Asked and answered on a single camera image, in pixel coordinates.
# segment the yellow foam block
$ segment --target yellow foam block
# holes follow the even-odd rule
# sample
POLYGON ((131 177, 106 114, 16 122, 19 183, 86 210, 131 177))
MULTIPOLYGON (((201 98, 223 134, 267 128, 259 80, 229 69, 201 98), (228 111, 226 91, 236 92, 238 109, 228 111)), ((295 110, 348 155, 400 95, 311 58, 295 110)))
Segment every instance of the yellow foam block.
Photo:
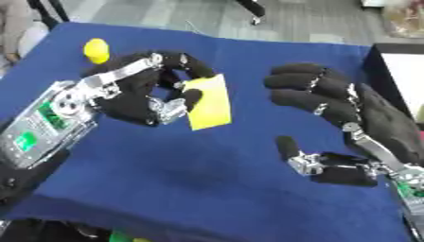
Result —
POLYGON ((185 82, 184 91, 199 89, 202 99, 188 114, 192 130, 202 130, 231 123, 231 106, 223 74, 185 82))

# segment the blue cloth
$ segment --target blue cloth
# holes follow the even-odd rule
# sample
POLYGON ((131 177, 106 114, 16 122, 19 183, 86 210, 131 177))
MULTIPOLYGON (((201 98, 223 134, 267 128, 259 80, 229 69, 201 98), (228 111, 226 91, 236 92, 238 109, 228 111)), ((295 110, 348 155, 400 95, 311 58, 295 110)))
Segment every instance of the blue cloth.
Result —
POLYGON ((273 66, 312 61, 363 80, 367 47, 63 24, 0 82, 0 119, 17 114, 54 80, 77 79, 92 66, 81 52, 94 37, 106 40, 113 56, 169 49, 205 61, 225 74, 233 123, 191 131, 186 118, 152 129, 102 117, 71 158, 9 217, 81 221, 153 241, 170 236, 172 241, 409 241, 383 183, 377 188, 313 183, 281 162, 274 144, 275 136, 284 134, 307 152, 349 152, 341 133, 324 120, 271 103, 262 79, 273 66))

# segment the robotic hand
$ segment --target robotic hand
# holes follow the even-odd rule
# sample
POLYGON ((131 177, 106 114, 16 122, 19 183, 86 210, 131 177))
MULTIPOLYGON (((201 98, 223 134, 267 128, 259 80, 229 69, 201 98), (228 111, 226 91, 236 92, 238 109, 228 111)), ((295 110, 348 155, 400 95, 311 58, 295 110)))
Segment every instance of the robotic hand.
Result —
POLYGON ((322 116, 366 158, 305 154, 291 137, 276 138, 282 159, 315 182, 375 186, 384 174, 415 192, 424 189, 424 148, 413 120, 363 83, 312 63, 276 67, 264 84, 271 101, 322 116))
POLYGON ((0 127, 0 216, 32 192, 69 155, 70 148, 107 115, 148 126, 185 115, 202 97, 182 92, 173 70, 190 78, 214 72, 184 53, 157 51, 126 56, 96 66, 79 81, 54 82, 21 113, 0 127), (154 86, 170 89, 163 101, 154 86))
POLYGON ((96 98, 95 102, 102 112, 116 119, 155 127, 160 123, 171 123, 193 109, 202 92, 189 90, 183 93, 184 83, 174 70, 185 71, 190 79, 212 78, 215 73, 201 61, 184 53, 136 53, 96 66, 82 77, 108 73, 152 54, 160 61, 160 66, 121 79, 116 84, 120 91, 113 98, 96 98), (165 100, 151 95, 155 86, 169 90, 165 100))

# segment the screw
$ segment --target screw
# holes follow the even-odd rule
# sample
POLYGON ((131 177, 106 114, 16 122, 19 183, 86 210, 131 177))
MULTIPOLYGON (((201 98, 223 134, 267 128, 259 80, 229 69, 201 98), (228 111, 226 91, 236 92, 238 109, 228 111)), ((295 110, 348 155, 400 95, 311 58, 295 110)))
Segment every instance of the screw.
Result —
POLYGON ((16 187, 16 179, 14 178, 8 178, 3 182, 4 186, 8 189, 13 189, 16 187))

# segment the gray floor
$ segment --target gray floor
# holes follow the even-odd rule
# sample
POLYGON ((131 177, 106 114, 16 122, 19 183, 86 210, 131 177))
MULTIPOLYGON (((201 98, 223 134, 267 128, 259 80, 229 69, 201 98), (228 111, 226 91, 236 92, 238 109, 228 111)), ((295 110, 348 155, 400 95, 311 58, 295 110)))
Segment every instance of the gray floor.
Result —
POLYGON ((259 26, 234 0, 62 0, 73 21, 190 30, 205 35, 278 42, 424 43, 389 37, 380 11, 360 0, 258 0, 259 26))

